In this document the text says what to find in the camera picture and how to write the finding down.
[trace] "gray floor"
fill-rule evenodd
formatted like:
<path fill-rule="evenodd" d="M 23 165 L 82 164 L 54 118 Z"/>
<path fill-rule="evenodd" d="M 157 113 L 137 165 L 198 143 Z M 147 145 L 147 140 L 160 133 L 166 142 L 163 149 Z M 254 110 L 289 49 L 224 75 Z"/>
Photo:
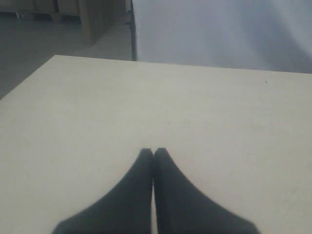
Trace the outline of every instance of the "gray floor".
<path fill-rule="evenodd" d="M 0 13 L 0 99 L 53 55 L 131 60 L 130 30 L 120 19 L 93 46 L 83 43 L 79 20 L 21 21 Z"/>

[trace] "tabletop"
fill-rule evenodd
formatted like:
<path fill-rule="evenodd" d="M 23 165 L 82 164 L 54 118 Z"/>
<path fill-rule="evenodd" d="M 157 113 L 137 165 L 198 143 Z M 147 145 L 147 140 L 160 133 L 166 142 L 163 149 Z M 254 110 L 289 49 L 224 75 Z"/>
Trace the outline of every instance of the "tabletop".
<path fill-rule="evenodd" d="M 51 233 L 157 147 L 263 234 L 309 233 L 311 141 L 310 74 L 54 56 L 0 101 L 0 233 Z"/>

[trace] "white surface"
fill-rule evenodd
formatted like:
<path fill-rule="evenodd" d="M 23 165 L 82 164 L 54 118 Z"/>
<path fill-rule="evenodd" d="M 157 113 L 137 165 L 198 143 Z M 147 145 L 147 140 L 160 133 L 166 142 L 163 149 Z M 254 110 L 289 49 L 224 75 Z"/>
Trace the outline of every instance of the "white surface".
<path fill-rule="evenodd" d="M 312 75 L 55 56 L 0 101 L 0 233 L 48 234 L 166 147 L 263 234 L 312 230 Z"/>
<path fill-rule="evenodd" d="M 139 61 L 312 73 L 311 0 L 134 0 Z"/>

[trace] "table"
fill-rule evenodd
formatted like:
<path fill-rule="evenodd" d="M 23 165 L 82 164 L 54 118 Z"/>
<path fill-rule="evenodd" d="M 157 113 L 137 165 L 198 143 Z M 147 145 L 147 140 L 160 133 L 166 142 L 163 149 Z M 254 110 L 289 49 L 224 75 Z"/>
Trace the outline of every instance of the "table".
<path fill-rule="evenodd" d="M 311 120 L 309 74 L 54 56 L 0 101 L 0 233 L 50 233 L 143 147 L 263 234 L 309 233 Z"/>

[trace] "floor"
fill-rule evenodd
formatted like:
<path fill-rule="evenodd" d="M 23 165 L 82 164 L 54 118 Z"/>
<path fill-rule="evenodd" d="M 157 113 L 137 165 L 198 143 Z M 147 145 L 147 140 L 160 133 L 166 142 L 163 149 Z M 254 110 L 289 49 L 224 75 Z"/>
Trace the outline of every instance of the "floor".
<path fill-rule="evenodd" d="M 130 30 L 120 19 L 93 46 L 83 43 L 79 19 L 55 24 L 0 13 L 0 99 L 54 55 L 131 60 Z"/>

